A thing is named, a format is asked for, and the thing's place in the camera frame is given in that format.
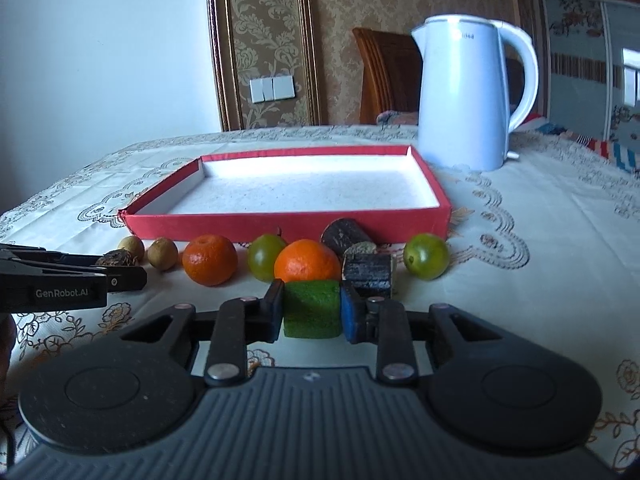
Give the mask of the green cucumber chunk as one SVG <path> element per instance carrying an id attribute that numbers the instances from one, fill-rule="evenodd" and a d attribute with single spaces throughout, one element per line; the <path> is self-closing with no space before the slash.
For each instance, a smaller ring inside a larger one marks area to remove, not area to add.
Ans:
<path id="1" fill-rule="evenodd" d="M 288 338 L 341 336 L 340 283 L 333 280 L 286 283 L 283 324 Z"/>

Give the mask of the orange mandarin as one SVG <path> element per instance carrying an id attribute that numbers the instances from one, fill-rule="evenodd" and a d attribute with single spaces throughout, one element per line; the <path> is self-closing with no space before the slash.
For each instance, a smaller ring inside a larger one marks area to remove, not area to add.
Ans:
<path id="1" fill-rule="evenodd" d="M 182 252 L 182 267 L 195 283 L 213 287 L 229 281 L 238 268 L 238 254 L 227 237 L 213 234 L 191 240 Z"/>
<path id="2" fill-rule="evenodd" d="M 280 251 L 273 267 L 275 278 L 288 282 L 338 281 L 341 263 L 330 248 L 315 240 L 296 240 Z"/>

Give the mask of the dark sugarcane block piece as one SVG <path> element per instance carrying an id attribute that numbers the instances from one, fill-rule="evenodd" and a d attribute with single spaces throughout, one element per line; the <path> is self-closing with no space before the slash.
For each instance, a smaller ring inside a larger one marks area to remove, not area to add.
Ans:
<path id="1" fill-rule="evenodd" d="M 390 298 L 394 289 L 395 260 L 390 254 L 346 255 L 342 266 L 342 281 L 363 298 Z"/>

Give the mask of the green tomato right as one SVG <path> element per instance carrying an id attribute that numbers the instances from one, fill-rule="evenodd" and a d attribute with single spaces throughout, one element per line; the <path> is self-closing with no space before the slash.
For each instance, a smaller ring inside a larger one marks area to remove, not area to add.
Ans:
<path id="1" fill-rule="evenodd" d="M 417 278 L 431 281 L 444 274 L 450 263 L 446 242 L 437 235 L 421 233 L 405 244 L 402 253 L 406 269 Z"/>

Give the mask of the brown longan fruit right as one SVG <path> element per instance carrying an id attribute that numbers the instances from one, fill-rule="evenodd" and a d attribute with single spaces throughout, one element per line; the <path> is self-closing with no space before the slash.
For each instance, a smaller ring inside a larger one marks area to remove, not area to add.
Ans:
<path id="1" fill-rule="evenodd" d="M 176 244 L 167 237 L 159 237 L 146 250 L 146 258 L 156 270 L 165 272 L 172 269 L 179 257 Z"/>

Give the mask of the brown longan fruit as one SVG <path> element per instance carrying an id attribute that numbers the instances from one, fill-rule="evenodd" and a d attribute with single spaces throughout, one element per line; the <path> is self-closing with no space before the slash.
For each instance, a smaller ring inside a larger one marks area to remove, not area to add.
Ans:
<path id="1" fill-rule="evenodd" d="M 156 270 L 165 272 L 172 269 L 179 257 L 176 244 L 167 237 L 159 237 L 146 250 L 146 258 Z"/>
<path id="2" fill-rule="evenodd" d="M 134 235 L 126 236 L 118 243 L 117 248 L 126 250 L 126 252 L 129 252 L 130 255 L 136 259 L 137 263 L 142 263 L 145 255 L 145 247 L 139 237 Z"/>

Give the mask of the brown longan fruit left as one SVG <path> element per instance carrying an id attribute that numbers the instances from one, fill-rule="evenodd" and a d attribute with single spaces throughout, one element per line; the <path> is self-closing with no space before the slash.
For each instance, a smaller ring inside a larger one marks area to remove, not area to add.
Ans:
<path id="1" fill-rule="evenodd" d="M 139 237 L 134 235 L 126 236 L 118 243 L 117 248 L 126 250 L 126 252 L 129 252 L 130 255 L 136 259 L 137 263 L 142 263 L 145 255 L 145 247 Z"/>

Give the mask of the dark sugarcane cylinder piece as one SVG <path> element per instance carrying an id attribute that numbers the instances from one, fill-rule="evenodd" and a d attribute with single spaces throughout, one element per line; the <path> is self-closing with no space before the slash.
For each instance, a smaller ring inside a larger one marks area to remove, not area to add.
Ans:
<path id="1" fill-rule="evenodd" d="M 320 243 L 343 260 L 348 255 L 375 254 L 378 246 L 353 218 L 339 218 L 322 232 Z"/>

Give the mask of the red shallow box tray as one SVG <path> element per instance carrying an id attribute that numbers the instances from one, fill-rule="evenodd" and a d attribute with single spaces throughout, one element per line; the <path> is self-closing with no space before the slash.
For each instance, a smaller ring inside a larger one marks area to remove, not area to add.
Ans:
<path id="1" fill-rule="evenodd" d="M 445 237 L 451 205 L 411 146 L 346 145 L 204 155 L 118 215 L 146 240 L 316 240 L 331 222 L 351 218 L 378 244 L 392 244 L 420 233 Z"/>

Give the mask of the floral pillow behind table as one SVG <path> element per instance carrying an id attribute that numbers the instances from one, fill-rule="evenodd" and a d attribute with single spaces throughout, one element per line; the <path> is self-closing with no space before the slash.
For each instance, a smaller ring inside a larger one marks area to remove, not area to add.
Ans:
<path id="1" fill-rule="evenodd" d="M 378 115 L 376 123 L 379 126 L 416 126 L 418 124 L 418 113 L 388 110 Z"/>

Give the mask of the white electric kettle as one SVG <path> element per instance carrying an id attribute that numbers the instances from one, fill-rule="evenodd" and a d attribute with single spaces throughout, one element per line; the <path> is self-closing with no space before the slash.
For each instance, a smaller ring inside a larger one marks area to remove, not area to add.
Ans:
<path id="1" fill-rule="evenodd" d="M 510 134 L 533 109 L 539 68 L 533 40 L 512 24 L 464 14 L 430 16 L 412 30 L 423 68 L 418 151 L 443 167 L 494 171 L 510 157 Z M 503 47 L 524 68 L 518 106 L 510 109 Z"/>

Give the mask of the brown wooden headboard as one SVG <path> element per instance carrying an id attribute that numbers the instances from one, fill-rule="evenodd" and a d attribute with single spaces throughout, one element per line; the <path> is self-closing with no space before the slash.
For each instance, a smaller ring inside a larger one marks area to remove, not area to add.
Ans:
<path id="1" fill-rule="evenodd" d="M 386 112 L 416 115 L 419 109 L 422 56 L 410 35 L 355 27 L 362 62 L 359 119 L 375 124 Z"/>

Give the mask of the striped colourful bedding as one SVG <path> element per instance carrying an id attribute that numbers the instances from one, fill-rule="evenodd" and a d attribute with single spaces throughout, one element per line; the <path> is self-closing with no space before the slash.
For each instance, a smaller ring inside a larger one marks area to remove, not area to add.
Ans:
<path id="1" fill-rule="evenodd" d="M 573 141 L 597 153 L 612 165 L 628 172 L 636 179 L 639 177 L 639 156 L 633 150 L 625 148 L 618 142 L 591 139 L 589 136 L 583 136 L 563 126 L 549 122 L 547 118 L 537 114 L 530 114 L 526 122 L 518 126 L 516 131 L 536 131 L 536 133 L 559 136 L 565 140 Z"/>

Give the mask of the mirrored floral wardrobe door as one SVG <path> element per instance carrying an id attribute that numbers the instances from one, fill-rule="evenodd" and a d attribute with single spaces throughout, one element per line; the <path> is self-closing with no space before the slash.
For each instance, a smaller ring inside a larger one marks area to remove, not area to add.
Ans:
<path id="1" fill-rule="evenodd" d="M 639 151 L 639 6 L 541 0 L 547 39 L 547 116 Z"/>

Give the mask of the white wall switch panel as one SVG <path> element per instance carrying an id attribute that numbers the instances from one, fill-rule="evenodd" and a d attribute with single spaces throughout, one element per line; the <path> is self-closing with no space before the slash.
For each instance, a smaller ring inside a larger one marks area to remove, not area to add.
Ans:
<path id="1" fill-rule="evenodd" d="M 296 91 L 291 75 L 250 80 L 250 102 L 262 103 L 294 99 Z"/>

